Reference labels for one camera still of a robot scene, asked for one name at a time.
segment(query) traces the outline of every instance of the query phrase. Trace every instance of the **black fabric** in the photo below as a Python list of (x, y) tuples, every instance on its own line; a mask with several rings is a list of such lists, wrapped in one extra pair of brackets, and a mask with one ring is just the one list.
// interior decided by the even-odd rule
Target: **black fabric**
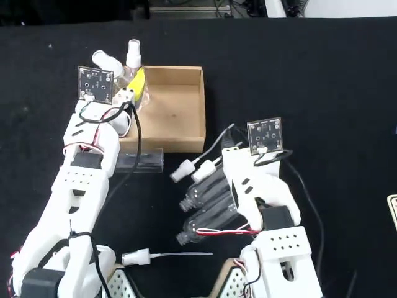
[[(63, 161), (62, 136), (76, 103), (77, 65), (102, 49), (124, 61), (141, 40), (147, 65), (201, 65), (206, 148), (228, 124), (281, 116), (291, 162), (326, 229), (326, 297), (393, 297), (396, 230), (386, 197), (397, 192), (397, 19), (190, 20), (0, 28), (1, 282), (50, 197)], [(212, 157), (219, 155), (213, 152)], [(185, 158), (166, 155), (163, 174), (136, 174), (94, 230), (117, 256), (150, 248), (213, 251), (214, 257), (158, 258), (127, 271), (146, 297), (207, 295), (226, 258), (251, 239), (213, 237), (180, 247), (178, 203), (188, 179), (169, 174)], [(115, 185), (122, 174), (111, 179)], [(315, 260), (319, 239), (298, 180), (282, 166), (302, 213)]]

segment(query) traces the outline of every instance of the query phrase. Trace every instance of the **wire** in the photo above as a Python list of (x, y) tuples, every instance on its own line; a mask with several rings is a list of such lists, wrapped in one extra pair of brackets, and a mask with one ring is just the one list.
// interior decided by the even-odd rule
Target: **wire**
[(257, 250), (255, 250), (255, 252), (256, 252), (257, 259), (258, 259), (259, 274), (258, 274), (258, 277), (257, 277), (255, 280), (250, 281), (250, 282), (247, 282), (247, 283), (244, 285), (244, 287), (243, 287), (243, 295), (244, 295), (244, 298), (247, 297), (247, 294), (246, 294), (246, 287), (249, 287), (249, 288), (251, 289), (251, 284), (254, 284), (255, 282), (257, 282), (257, 281), (261, 278), (261, 274), (262, 274), (261, 261), (260, 261), (260, 259), (259, 259), (259, 255), (258, 255)]
[(122, 135), (120, 135), (119, 138), (125, 138), (125, 137), (128, 135), (128, 133), (129, 133), (129, 131), (130, 131), (130, 129), (131, 129), (132, 119), (131, 119), (131, 116), (130, 116), (128, 113), (127, 113), (127, 118), (128, 118), (128, 127), (127, 127), (127, 130), (125, 131), (125, 133), (123, 133)]
[(114, 194), (118, 191), (118, 189), (130, 178), (130, 176), (136, 171), (136, 169), (138, 168), (140, 159), (141, 159), (141, 153), (142, 153), (142, 129), (141, 129), (141, 124), (138, 118), (138, 113), (136, 112), (136, 108), (135, 106), (132, 104), (131, 105), (132, 108), (132, 112), (134, 114), (134, 119), (135, 119), (135, 123), (136, 123), (136, 129), (138, 130), (138, 150), (136, 151), (136, 158), (135, 158), (135, 162), (130, 170), (130, 172), (128, 172), (123, 179), (121, 179), (116, 186), (112, 189), (112, 191), (107, 195), (107, 198), (104, 202), (104, 205), (102, 206), (96, 223), (99, 222), (99, 217), (102, 215), (105, 206), (109, 203), (110, 199), (114, 196)]
[[(95, 119), (88, 119), (88, 118), (85, 118), (85, 117), (83, 116), (83, 112), (87, 109), (87, 107), (90, 105), (90, 103), (92, 103), (92, 101), (88, 102), (88, 103), (80, 110), (79, 117), (80, 117), (80, 119), (83, 120), (84, 122), (92, 123), (92, 124), (101, 124), (101, 123), (110, 122), (110, 121), (116, 119), (116, 118), (124, 111), (124, 109), (126, 108), (126, 107), (125, 107), (125, 103), (123, 103), (123, 104), (118, 108), (117, 112), (114, 113), (113, 115), (111, 115), (111, 116), (109, 116), (109, 117), (107, 117), (107, 118), (102, 118), (102, 117), (101, 117), (99, 120), (95, 120)], [(126, 105), (127, 105), (127, 107), (128, 107), (128, 106), (133, 106), (133, 104), (131, 104), (130, 102), (127, 103)]]
[(76, 233), (75, 231), (71, 231), (68, 240), (70, 240), (72, 238), (80, 237), (80, 236), (89, 236), (89, 238), (91, 240), (91, 246), (92, 246), (92, 255), (94, 256), (94, 261), (95, 261), (95, 268), (97, 270), (97, 274), (99, 276), (100, 283), (102, 284), (102, 287), (104, 288), (107, 297), (111, 297), (109, 288), (107, 287), (107, 283), (104, 278), (104, 275), (102, 274), (102, 271), (100, 270), (99, 252), (97, 249), (97, 245), (94, 241), (94, 238), (92, 237), (92, 234), (89, 232)]
[(347, 289), (346, 298), (350, 298), (352, 296), (356, 280), (357, 280), (357, 270), (354, 270), (352, 280), (349, 284), (349, 288)]
[(215, 15), (216, 17), (222, 17), (221, 13), (219, 12), (219, 7), (222, 6), (222, 4), (225, 2), (225, 0), (221, 0), (219, 5), (216, 4), (217, 0), (213, 0), (213, 5), (215, 6)]
[(74, 143), (67, 144), (67, 145), (65, 145), (65, 146), (63, 147), (62, 153), (63, 153), (64, 156), (66, 156), (66, 149), (67, 149), (68, 147), (70, 147), (70, 146), (73, 146), (73, 145), (76, 145), (76, 146), (79, 145), (79, 146), (82, 146), (82, 147), (89, 148), (89, 149), (91, 149), (91, 150), (94, 150), (94, 151), (99, 152), (99, 153), (102, 154), (102, 155), (105, 154), (105, 152), (104, 152), (102, 149), (100, 149), (99, 147), (94, 146), (94, 145), (92, 145), (92, 144), (88, 144), (88, 143), (84, 143), (84, 142), (74, 142)]
[(219, 236), (219, 235), (227, 235), (227, 234), (249, 234), (256, 235), (261, 231), (253, 231), (253, 230), (216, 230), (213, 228), (198, 228), (196, 229), (196, 234), (200, 236)]
[(159, 258), (160, 256), (213, 256), (213, 253), (201, 253), (196, 251), (186, 251), (182, 253), (152, 253), (150, 258)]
[(237, 7), (236, 7), (236, 4), (237, 2), (235, 2), (235, 1), (232, 1), (231, 2), (231, 6), (235, 9), (235, 11), (241, 16), (241, 18), (243, 19), (243, 18), (245, 18), (244, 17), (244, 15), (241, 13), (241, 11), (239, 11), (238, 9), (237, 9)]
[(283, 152), (278, 154), (275, 158), (272, 158), (271, 160), (264, 160), (264, 161), (258, 162), (265, 155), (265, 154), (260, 154), (259, 157), (256, 159), (256, 161), (254, 161), (254, 166), (265, 166), (265, 165), (269, 165), (271, 163), (275, 163), (276, 161), (285, 160), (291, 154), (292, 154), (292, 150), (284, 149)]
[(195, 164), (196, 162), (198, 162), (199, 160), (201, 160), (204, 156), (206, 156), (207, 154), (209, 154), (214, 148), (215, 146), (219, 143), (219, 141), (222, 139), (222, 137), (224, 136), (224, 134), (231, 129), (232, 127), (234, 127), (234, 123), (230, 124), (229, 126), (227, 126), (227, 128), (225, 128), (221, 134), (219, 134), (218, 138), (216, 138), (215, 142), (213, 142), (212, 146), (203, 154), (201, 154), (198, 158), (196, 158), (193, 161), (193, 164)]
[(313, 209), (314, 215), (316, 216), (316, 219), (318, 221), (318, 226), (320, 229), (320, 246), (319, 246), (317, 262), (316, 262), (316, 274), (317, 274), (318, 281), (321, 285), (321, 262), (323, 261), (324, 242), (325, 242), (325, 231), (324, 231), (323, 220), (321, 219), (321, 216), (318, 213), (314, 202), (311, 200), (309, 191), (306, 188), (306, 184), (303, 181), (303, 178), (300, 175), (300, 173), (298, 172), (298, 170), (288, 160), (285, 160), (285, 164), (291, 169), (291, 171), (294, 173), (294, 175), (299, 179), (300, 184), (302, 185), (302, 188), (303, 188), (303, 192), (305, 193), (306, 200), (309, 202), (309, 205)]

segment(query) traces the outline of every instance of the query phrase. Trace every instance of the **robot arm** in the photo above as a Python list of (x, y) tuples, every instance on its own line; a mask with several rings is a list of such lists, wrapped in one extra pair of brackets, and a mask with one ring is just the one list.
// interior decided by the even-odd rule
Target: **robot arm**
[[(89, 71), (91, 73), (84, 78), (101, 72)], [(112, 72), (109, 71), (103, 74), (112, 85), (112, 79), (108, 77)], [(106, 99), (110, 94), (111, 91), (106, 93)], [(115, 170), (120, 151), (119, 135), (130, 126), (131, 118), (124, 108), (134, 102), (134, 95), (132, 90), (121, 88), (110, 105), (109, 101), (96, 101), (94, 95), (87, 97), (87, 93), (80, 93), (75, 113), (63, 136), (65, 159), (51, 187), (52, 194), (37, 226), (29, 233), (12, 263), (16, 296), (78, 298), (94, 297), (99, 292), (101, 281), (95, 264), (90, 264), (90, 236), (69, 236), (72, 231), (91, 233), (94, 228), (107, 197), (109, 178)], [(82, 112), (85, 118), (93, 120), (92, 123), (82, 120)], [(95, 123), (105, 115), (112, 120)], [(43, 268), (39, 268), (42, 259), (62, 239), (69, 240), (69, 247), (62, 248)], [(100, 271), (107, 277), (115, 264), (115, 254), (106, 246), (97, 245), (96, 248)]]
[[(280, 162), (255, 167), (257, 157), (251, 156), (249, 148), (227, 148), (222, 155), (238, 212), (253, 230), (261, 231), (240, 255), (254, 297), (322, 297), (305, 228), (298, 226), (299, 208), (288, 185), (279, 178)], [(268, 159), (275, 157), (275, 153), (266, 155)], [(260, 212), (259, 201), (269, 209), (286, 206), (290, 224), (281, 221), (279, 227), (266, 227), (269, 219)]]

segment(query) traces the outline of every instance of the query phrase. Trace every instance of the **open cardboard box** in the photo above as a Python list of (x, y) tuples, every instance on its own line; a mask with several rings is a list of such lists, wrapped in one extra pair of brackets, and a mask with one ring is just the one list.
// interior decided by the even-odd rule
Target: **open cardboard box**
[[(150, 102), (139, 112), (142, 149), (202, 152), (205, 140), (203, 69), (194, 66), (147, 66)], [(137, 146), (134, 125), (121, 139), (121, 151)]]

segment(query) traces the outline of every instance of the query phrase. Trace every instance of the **plastic bottle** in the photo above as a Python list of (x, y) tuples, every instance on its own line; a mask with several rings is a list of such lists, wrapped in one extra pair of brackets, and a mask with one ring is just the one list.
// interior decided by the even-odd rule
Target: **plastic bottle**
[(223, 172), (223, 167), (217, 167), (216, 171), (209, 177), (198, 183), (193, 183), (186, 192), (186, 197), (179, 206), (184, 212), (191, 208), (199, 208), (208, 201), (216, 199), (224, 192), (230, 190), (226, 176)]
[(205, 204), (199, 211), (190, 216), (184, 223), (184, 229), (177, 235), (179, 244), (197, 243), (205, 238), (195, 231), (198, 228), (221, 229), (238, 216), (236, 204), (230, 191)]
[(94, 62), (99, 68), (107, 71), (113, 71), (114, 79), (114, 90), (113, 95), (116, 94), (120, 89), (128, 86), (131, 81), (123, 65), (114, 57), (109, 56), (102, 50), (98, 50), (92, 54), (92, 62)]
[[(139, 40), (131, 39), (128, 42), (128, 53), (127, 53), (125, 65), (126, 65), (125, 67), (126, 76), (131, 81), (135, 77), (138, 70), (142, 68), (141, 42)], [(145, 71), (145, 85), (143, 87), (143, 92), (140, 98), (135, 99), (135, 108), (137, 110), (140, 110), (143, 106), (147, 105), (147, 103), (149, 102), (150, 102), (150, 94), (149, 94), (149, 88), (148, 88), (146, 71)]]

